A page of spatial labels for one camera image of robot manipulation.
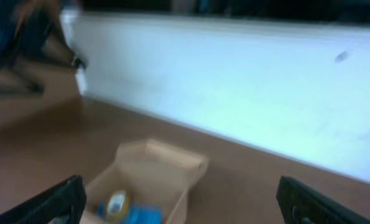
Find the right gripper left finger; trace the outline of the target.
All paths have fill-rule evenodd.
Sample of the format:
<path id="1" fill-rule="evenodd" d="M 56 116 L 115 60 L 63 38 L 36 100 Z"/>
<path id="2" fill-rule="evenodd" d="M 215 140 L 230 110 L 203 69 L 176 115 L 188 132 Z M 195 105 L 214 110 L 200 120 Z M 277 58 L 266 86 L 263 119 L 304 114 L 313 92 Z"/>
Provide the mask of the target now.
<path id="1" fill-rule="evenodd" d="M 79 224 L 86 205 L 83 178 L 73 175 L 0 214 L 1 224 Z"/>

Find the yellow tape roll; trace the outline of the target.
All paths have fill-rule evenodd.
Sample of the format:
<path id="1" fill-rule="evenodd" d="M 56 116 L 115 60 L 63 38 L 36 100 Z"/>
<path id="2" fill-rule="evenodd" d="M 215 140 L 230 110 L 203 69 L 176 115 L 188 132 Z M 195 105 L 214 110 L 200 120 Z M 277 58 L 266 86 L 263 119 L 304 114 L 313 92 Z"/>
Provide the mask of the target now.
<path id="1" fill-rule="evenodd" d="M 130 205 L 129 193 L 125 190 L 115 191 L 106 202 L 104 211 L 108 222 L 121 221 L 128 213 Z"/>

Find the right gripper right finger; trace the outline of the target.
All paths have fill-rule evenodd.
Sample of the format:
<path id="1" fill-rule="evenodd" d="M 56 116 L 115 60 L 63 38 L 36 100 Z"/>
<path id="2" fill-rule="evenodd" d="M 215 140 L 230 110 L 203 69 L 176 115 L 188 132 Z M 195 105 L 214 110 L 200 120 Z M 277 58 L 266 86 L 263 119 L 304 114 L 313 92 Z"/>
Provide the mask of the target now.
<path id="1" fill-rule="evenodd" d="M 285 224 L 370 224 L 370 219 L 292 177 L 280 178 L 276 199 Z"/>

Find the blue magnetic whiteboard duster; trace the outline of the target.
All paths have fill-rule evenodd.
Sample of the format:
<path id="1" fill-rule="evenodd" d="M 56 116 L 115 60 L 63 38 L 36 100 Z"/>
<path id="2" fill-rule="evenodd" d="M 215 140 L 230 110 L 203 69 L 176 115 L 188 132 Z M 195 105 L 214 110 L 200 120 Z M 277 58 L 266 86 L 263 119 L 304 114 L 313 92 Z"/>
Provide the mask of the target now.
<path id="1" fill-rule="evenodd" d="M 96 215 L 108 222 L 105 218 L 106 202 L 101 202 L 96 210 Z M 162 212 L 159 209 L 133 205 L 130 203 L 127 215 L 118 222 L 108 222 L 116 224 L 161 224 Z"/>

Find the cardboard box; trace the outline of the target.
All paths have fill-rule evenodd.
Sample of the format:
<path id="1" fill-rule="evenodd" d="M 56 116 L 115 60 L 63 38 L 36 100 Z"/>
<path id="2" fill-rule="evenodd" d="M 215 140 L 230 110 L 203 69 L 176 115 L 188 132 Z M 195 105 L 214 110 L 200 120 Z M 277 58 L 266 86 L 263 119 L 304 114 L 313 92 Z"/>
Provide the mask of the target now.
<path id="1" fill-rule="evenodd" d="M 106 223 L 102 203 L 123 190 L 132 203 L 156 208 L 162 223 L 184 224 L 188 193 L 206 174 L 209 159 L 155 139 L 121 144 L 116 157 L 86 186 L 87 203 L 82 223 Z"/>

